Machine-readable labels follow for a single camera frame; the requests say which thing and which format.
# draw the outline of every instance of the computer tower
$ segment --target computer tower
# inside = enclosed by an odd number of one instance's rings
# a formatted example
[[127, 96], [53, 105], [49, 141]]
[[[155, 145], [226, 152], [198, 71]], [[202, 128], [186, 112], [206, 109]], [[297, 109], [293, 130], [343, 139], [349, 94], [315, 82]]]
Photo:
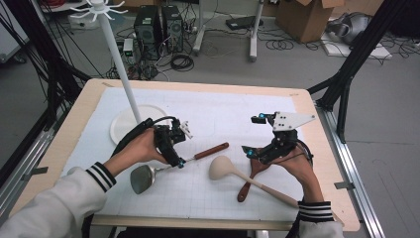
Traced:
[[161, 18], [163, 38], [169, 53], [180, 53], [183, 50], [182, 17], [176, 6], [162, 6]]
[[134, 23], [137, 41], [142, 60], [160, 59], [160, 45], [162, 43], [162, 34], [160, 18], [158, 15], [158, 6], [143, 5]]

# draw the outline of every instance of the cardboard box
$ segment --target cardboard box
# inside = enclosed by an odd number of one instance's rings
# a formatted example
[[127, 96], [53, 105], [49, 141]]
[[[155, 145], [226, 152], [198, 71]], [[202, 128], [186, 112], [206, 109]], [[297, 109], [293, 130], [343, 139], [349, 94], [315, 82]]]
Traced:
[[117, 11], [129, 10], [130, 12], [139, 11], [139, 7], [142, 5], [157, 5], [160, 6], [160, 0], [113, 0], [115, 5], [120, 4], [125, 1], [124, 5], [121, 8], [118, 8]]
[[343, 13], [361, 12], [373, 16], [383, 0], [346, 0], [343, 6], [334, 8], [333, 17], [340, 17]]
[[277, 13], [278, 4], [270, 4], [268, 0], [263, 1], [262, 15], [266, 17], [275, 17]]
[[297, 42], [319, 41], [334, 7], [342, 5], [344, 0], [282, 0], [275, 23]]

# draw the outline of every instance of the white robot part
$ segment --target white robot part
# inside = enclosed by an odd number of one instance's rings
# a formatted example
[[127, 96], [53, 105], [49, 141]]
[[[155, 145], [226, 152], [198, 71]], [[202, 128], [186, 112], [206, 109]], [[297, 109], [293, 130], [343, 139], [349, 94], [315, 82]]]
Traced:
[[185, 133], [185, 135], [186, 135], [189, 139], [191, 139], [191, 138], [192, 138], [191, 132], [189, 132], [189, 129], [188, 129], [188, 121], [184, 121], [184, 122], [182, 122], [182, 123], [181, 123], [181, 125], [180, 125], [180, 129], [183, 131], [183, 133]]
[[291, 131], [313, 120], [315, 115], [276, 111], [272, 131]]

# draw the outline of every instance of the striped sleeve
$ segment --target striped sleeve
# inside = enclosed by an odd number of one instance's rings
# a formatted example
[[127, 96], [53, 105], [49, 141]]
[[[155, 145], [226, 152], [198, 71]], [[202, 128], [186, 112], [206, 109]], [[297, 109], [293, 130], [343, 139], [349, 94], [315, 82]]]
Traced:
[[86, 172], [98, 182], [104, 192], [117, 183], [111, 173], [109, 173], [109, 171], [99, 162], [96, 162], [95, 165], [87, 169]]
[[326, 222], [334, 221], [333, 212], [331, 210], [331, 201], [298, 202], [300, 211], [300, 220], [309, 222]]

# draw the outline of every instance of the spatula handle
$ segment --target spatula handle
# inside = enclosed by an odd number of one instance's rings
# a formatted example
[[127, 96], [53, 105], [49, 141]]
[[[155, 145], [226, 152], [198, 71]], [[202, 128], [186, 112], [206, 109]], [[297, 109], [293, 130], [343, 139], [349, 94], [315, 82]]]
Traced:
[[249, 182], [245, 182], [244, 186], [241, 188], [241, 190], [238, 193], [237, 200], [239, 202], [245, 201], [245, 198], [247, 198], [248, 192], [250, 191], [251, 184]]
[[213, 147], [211, 149], [208, 149], [206, 151], [203, 151], [203, 152], [200, 152], [200, 153], [196, 154], [194, 156], [194, 159], [195, 160], [200, 160], [201, 158], [208, 157], [210, 155], [213, 155], [216, 152], [220, 152], [222, 150], [225, 150], [228, 147], [229, 147], [229, 143], [225, 142], [225, 143], [223, 143], [223, 144], [221, 144], [219, 146], [215, 146], [215, 147]]
[[267, 193], [269, 193], [270, 195], [274, 196], [275, 198], [283, 201], [284, 203], [287, 203], [292, 207], [298, 207], [297, 206], [297, 201], [294, 198], [292, 198], [292, 197], [290, 197], [290, 196], [288, 196], [284, 193], [281, 193], [277, 190], [274, 190], [271, 187], [266, 186], [266, 185], [262, 185], [260, 188], [262, 190], [266, 191]]

